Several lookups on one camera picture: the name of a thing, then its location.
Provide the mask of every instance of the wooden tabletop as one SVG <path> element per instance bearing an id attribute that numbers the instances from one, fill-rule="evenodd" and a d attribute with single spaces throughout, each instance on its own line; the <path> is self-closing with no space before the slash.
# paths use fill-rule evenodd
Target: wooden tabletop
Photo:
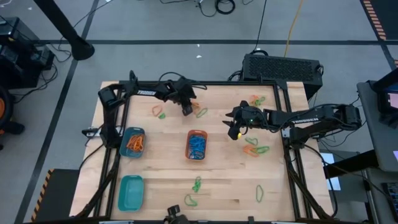
<path id="1" fill-rule="evenodd" d="M 104 82 L 102 87 L 111 83 L 114 82 Z M 288 86 L 292 110 L 308 109 L 302 83 L 288 83 Z M 140 159 L 122 157 L 120 160 L 111 218 L 162 220 L 167 215 L 168 207 L 179 204 L 181 213 L 190 220 L 243 221 L 248 216 L 254 216 L 256 221 L 294 220 L 280 133 L 250 129 L 244 137 L 258 138 L 259 145 L 271 148 L 259 157 L 251 157 L 243 152 L 247 144 L 244 138 L 231 140 L 227 135 L 227 125 L 221 122 L 230 120 L 225 114 L 238 106 L 241 100 L 249 100 L 251 95 L 266 97 L 260 108 L 276 110 L 272 87 L 208 86 L 207 91 L 195 89 L 195 93 L 196 102 L 208 108 L 207 114 L 201 118 L 192 114 L 184 117 L 181 107 L 169 101 L 163 103 L 148 96 L 131 98 L 126 127 L 143 128 L 146 144 Z M 165 119 L 152 115 L 151 108 L 155 105 L 163 106 Z M 102 106 L 97 102 L 93 126 L 102 123 Z M 206 158 L 200 162 L 189 161 L 185 157 L 187 133 L 191 129 L 208 133 Z M 99 138 L 90 141 L 85 156 L 100 144 Z M 317 149 L 314 140 L 309 140 L 307 144 Z M 70 215 L 76 215 L 98 188 L 104 152 L 104 149 L 99 150 L 83 166 Z M 320 158 L 312 151 L 303 149 L 302 160 L 309 191 L 325 211 L 332 214 Z M 144 178 L 144 203 L 138 212 L 121 212 L 118 208 L 120 180 L 125 175 L 140 175 Z M 192 187 L 198 176 L 202 178 L 202 183 L 195 194 Z M 256 201 L 257 185 L 264 189 L 261 203 Z M 304 217 L 302 195 L 298 189 L 297 192 Z M 186 194 L 192 194 L 192 198 L 198 202 L 197 207 L 184 204 Z M 102 215 L 105 213 L 108 191 L 103 198 Z"/>

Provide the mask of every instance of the gray floor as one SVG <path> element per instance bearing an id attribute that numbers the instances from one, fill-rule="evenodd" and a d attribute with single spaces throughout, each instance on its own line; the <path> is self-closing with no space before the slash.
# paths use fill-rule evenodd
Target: gray floor
<path id="1" fill-rule="evenodd" d="M 212 2 L 205 1 L 205 13 L 213 12 Z M 248 6 L 243 6 L 241 1 L 236 2 L 237 7 L 232 14 L 207 18 L 200 14 L 194 2 L 163 5 L 155 0 L 114 0 L 95 13 L 88 39 L 255 40 L 264 1 L 254 0 Z M 93 0 L 57 1 L 72 24 L 89 12 L 92 3 Z M 285 40 L 298 4 L 299 0 L 268 0 L 261 39 Z M 0 14 L 20 17 L 41 39 L 57 40 L 61 37 L 33 0 L 13 0 L 0 7 Z M 81 33 L 84 26 L 85 20 L 76 27 L 77 31 Z M 306 0 L 292 39 L 377 40 L 358 0 Z M 91 124 L 96 92 L 102 81 L 125 80 L 130 70 L 134 70 L 140 80 L 156 80 L 168 71 L 197 80 L 226 80 L 240 68 L 244 54 L 253 47 L 252 44 L 95 45 L 94 56 L 78 62 L 25 220 L 31 216 L 46 171 L 52 168 L 77 169 L 80 165 L 86 140 L 80 131 Z M 283 56 L 284 47 L 259 46 L 275 56 Z M 398 47 L 389 46 L 389 50 L 398 59 Z M 291 45 L 288 57 L 316 59 L 324 64 L 324 86 L 318 92 L 316 105 L 351 103 L 357 99 L 357 82 L 377 80 L 391 71 L 377 45 Z M 5 145 L 5 149 L 0 151 L 2 223 L 15 220 L 71 61 L 57 64 L 58 78 L 46 90 L 31 94 L 16 106 L 15 117 L 25 124 L 25 133 L 0 138 Z M 341 142 L 346 135 L 340 133 L 336 141 Z M 337 149 L 363 152 L 371 148 L 368 130 L 363 127 Z M 362 221 L 365 217 L 357 203 L 345 203 L 341 207 L 339 217 L 352 221 Z"/>

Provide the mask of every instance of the empty teal bin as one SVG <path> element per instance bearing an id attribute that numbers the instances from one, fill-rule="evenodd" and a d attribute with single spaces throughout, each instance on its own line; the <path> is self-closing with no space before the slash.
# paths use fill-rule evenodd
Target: empty teal bin
<path id="1" fill-rule="evenodd" d="M 120 183 L 118 208 L 122 212 L 136 212 L 144 200 L 144 179 L 139 175 L 124 176 Z"/>

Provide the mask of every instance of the green rubber band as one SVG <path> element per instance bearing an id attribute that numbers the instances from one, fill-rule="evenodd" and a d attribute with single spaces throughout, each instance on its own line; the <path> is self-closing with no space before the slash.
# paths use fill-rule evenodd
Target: green rubber band
<path id="1" fill-rule="evenodd" d="M 186 206 L 191 206 L 191 207 L 196 207 L 196 206 L 198 206 L 198 202 L 195 201 L 194 199 L 192 199 L 192 197 L 191 197 L 190 194 L 187 194 L 187 195 L 185 196 L 184 202 L 185 202 L 185 205 L 186 205 Z"/>
<path id="2" fill-rule="evenodd" d="M 245 138 L 244 139 L 246 142 L 248 142 L 249 144 L 252 144 L 253 146 L 257 146 L 259 144 L 259 140 L 257 138 Z"/>
<path id="3" fill-rule="evenodd" d="M 201 178 L 200 178 L 200 177 L 197 177 L 197 178 L 195 179 L 195 185 L 192 187 L 192 190 L 193 190 L 195 193 L 198 193 L 198 191 L 199 191 L 199 189 L 200 189 L 200 186 L 201 186 Z"/>
<path id="4" fill-rule="evenodd" d="M 269 150 L 269 146 L 262 146 L 262 147 L 257 147 L 257 148 L 256 148 L 256 152 L 257 152 L 258 154 L 265 153 L 265 152 L 267 152 L 268 150 Z"/>
<path id="5" fill-rule="evenodd" d="M 256 187 L 256 201 L 260 203 L 262 201 L 262 196 L 264 196 L 264 190 L 262 189 L 261 185 L 257 185 Z"/>
<path id="6" fill-rule="evenodd" d="M 162 113 L 161 115 L 159 115 L 158 118 L 159 118 L 159 119 L 165 119 L 165 118 L 166 118 L 166 114 L 165 114 L 165 113 Z"/>
<path id="7" fill-rule="evenodd" d="M 205 115 L 205 113 L 207 113 L 207 108 L 203 108 L 201 111 L 199 111 L 199 113 L 197 114 L 197 118 Z"/>

